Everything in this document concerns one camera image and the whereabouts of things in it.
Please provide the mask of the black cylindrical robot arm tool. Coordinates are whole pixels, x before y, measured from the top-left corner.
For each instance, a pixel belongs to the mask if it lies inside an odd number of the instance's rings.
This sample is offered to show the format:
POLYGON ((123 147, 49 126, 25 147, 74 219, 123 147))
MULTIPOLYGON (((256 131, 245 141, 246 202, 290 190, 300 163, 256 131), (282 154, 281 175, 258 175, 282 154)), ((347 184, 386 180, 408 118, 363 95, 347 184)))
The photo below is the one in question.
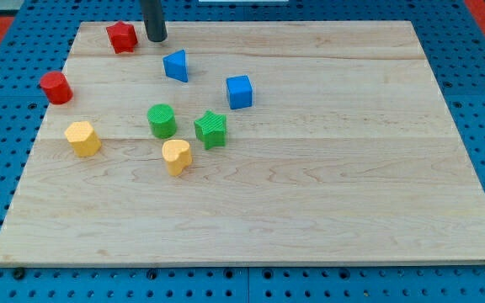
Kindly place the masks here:
POLYGON ((163 42, 168 37, 161 0, 140 0, 141 14, 147 33, 152 42, 163 42))

